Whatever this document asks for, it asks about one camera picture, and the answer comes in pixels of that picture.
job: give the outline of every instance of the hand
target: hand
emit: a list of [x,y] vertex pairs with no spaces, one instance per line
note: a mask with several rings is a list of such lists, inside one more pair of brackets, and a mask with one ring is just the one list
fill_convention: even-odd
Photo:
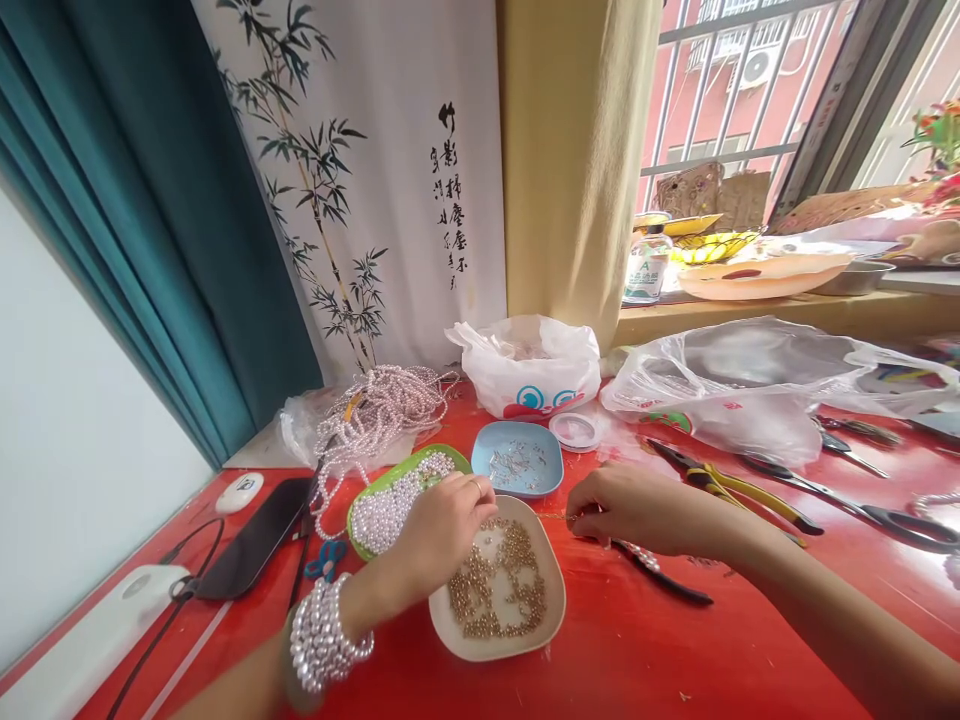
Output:
[[627,540],[661,555],[696,555],[729,562],[747,539],[779,532],[745,512],[679,480],[633,465],[604,463],[570,492],[574,535]]
[[381,556],[400,570],[403,587],[397,592],[404,607],[453,577],[469,556],[480,524],[496,514],[493,486],[482,475],[452,473],[417,498],[397,541]]

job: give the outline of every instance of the blue dish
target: blue dish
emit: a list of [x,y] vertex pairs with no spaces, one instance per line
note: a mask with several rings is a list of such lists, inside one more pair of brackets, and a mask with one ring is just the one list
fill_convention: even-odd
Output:
[[543,497],[563,481],[560,443],[545,427],[530,423],[487,425],[473,444],[470,464],[490,478],[494,490],[514,497]]

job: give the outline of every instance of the beige curtain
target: beige curtain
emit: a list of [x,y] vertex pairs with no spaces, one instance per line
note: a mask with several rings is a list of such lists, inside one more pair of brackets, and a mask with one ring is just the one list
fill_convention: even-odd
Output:
[[661,0],[499,0],[507,309],[613,339]]

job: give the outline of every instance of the yellow basket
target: yellow basket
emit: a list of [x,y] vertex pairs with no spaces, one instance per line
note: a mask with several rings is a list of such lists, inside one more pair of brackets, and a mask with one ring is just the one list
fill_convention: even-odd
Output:
[[728,260],[760,237],[754,230],[747,232],[685,235],[675,238],[670,257],[684,265],[707,265]]

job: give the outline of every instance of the yellow-handled pliers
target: yellow-handled pliers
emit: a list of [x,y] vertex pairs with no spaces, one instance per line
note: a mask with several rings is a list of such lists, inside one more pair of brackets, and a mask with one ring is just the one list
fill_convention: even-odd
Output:
[[[726,500],[731,505],[736,505],[739,508],[749,511],[749,508],[747,508],[743,503],[741,503],[728,492],[728,489],[734,490],[738,493],[746,495],[751,500],[755,500],[764,507],[769,508],[777,515],[787,520],[787,522],[792,524],[800,532],[806,533],[807,535],[823,535],[822,527],[817,525],[815,522],[813,522],[813,520],[808,518],[792,505],[784,502],[776,495],[768,493],[763,488],[758,487],[753,483],[748,483],[746,480],[733,477],[732,475],[725,475],[713,465],[710,465],[709,463],[697,462],[693,458],[687,457],[683,453],[667,447],[663,443],[657,442],[656,440],[648,438],[647,442],[650,443],[650,446],[656,450],[663,459],[673,465],[678,472],[683,474],[688,482],[706,490],[711,495],[716,495],[721,500]],[[789,533],[785,534],[798,545],[800,545],[800,547],[806,547],[806,543],[800,540],[800,538],[790,535]]]

